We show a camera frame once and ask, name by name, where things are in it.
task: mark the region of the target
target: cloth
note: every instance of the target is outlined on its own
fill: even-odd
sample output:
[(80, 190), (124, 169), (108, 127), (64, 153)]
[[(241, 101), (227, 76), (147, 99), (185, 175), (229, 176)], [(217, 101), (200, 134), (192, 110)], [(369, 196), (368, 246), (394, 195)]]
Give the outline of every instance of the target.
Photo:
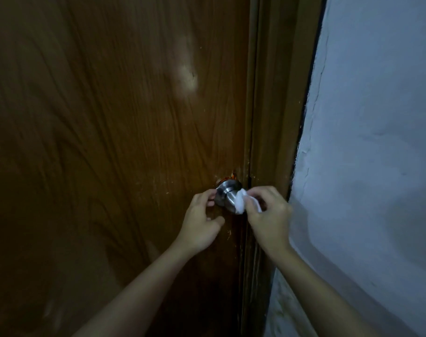
[(244, 206), (244, 197), (248, 196), (250, 197), (254, 203), (255, 203), (255, 207), (258, 210), (259, 213), (261, 213), (261, 207), (260, 204), (258, 203), (258, 200), (252, 196), (247, 195), (247, 192), (244, 189), (241, 189), (235, 197), (235, 210), (237, 214), (243, 214), (244, 211), (246, 210), (246, 207)]

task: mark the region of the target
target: brown wooden door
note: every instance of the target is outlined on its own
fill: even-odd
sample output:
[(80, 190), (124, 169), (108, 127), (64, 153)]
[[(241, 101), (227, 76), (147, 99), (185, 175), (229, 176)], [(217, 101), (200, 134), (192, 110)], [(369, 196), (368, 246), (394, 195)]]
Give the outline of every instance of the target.
[[(68, 336), (246, 175), (249, 0), (0, 0), (0, 336)], [(242, 222), (149, 335), (238, 329)]]

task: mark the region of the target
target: door frame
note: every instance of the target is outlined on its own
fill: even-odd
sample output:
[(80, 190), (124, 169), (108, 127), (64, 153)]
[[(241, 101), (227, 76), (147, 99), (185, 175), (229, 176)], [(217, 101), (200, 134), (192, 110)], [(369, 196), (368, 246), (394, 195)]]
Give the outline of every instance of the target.
[[(250, 0), (243, 180), (274, 186), (287, 200), (325, 3)], [(242, 241), (240, 335), (261, 337), (275, 267), (249, 224)]]

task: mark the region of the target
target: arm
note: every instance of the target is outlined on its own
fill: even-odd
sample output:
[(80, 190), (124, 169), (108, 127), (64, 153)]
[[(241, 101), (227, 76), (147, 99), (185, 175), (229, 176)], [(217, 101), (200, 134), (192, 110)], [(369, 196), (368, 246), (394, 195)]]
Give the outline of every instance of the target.
[(283, 196), (274, 187), (255, 187), (248, 194), (262, 198), (267, 207), (258, 213), (253, 201), (245, 198), (255, 237), (289, 283), (318, 335), (377, 336), (355, 309), (291, 248), (288, 230), (292, 209)]
[(177, 273), (195, 254), (216, 238), (224, 218), (209, 220), (205, 207), (213, 206), (215, 189), (196, 194), (173, 244), (135, 278), (110, 304), (74, 336), (143, 336)]

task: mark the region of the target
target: wood grain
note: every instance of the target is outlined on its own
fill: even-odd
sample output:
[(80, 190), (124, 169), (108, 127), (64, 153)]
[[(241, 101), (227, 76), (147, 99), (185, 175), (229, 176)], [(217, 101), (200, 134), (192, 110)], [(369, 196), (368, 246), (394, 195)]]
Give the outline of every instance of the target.
[[(250, 186), (289, 197), (323, 0), (260, 0)], [(274, 266), (246, 234), (241, 334), (262, 336)]]
[[(70, 335), (243, 177), (248, 23), (249, 0), (0, 0), (0, 336)], [(235, 334), (241, 228), (149, 335)]]

